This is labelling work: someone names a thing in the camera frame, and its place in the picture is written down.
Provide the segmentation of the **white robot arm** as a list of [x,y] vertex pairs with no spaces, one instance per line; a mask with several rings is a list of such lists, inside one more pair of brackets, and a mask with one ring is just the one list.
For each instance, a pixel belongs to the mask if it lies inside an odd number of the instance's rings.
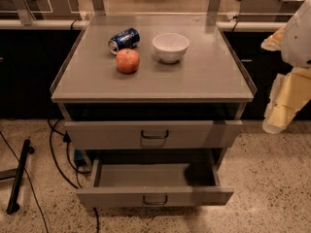
[[270,134],[285,130],[311,100],[311,0],[305,0],[284,27],[261,43],[264,50],[281,52],[293,68],[274,80],[262,129]]

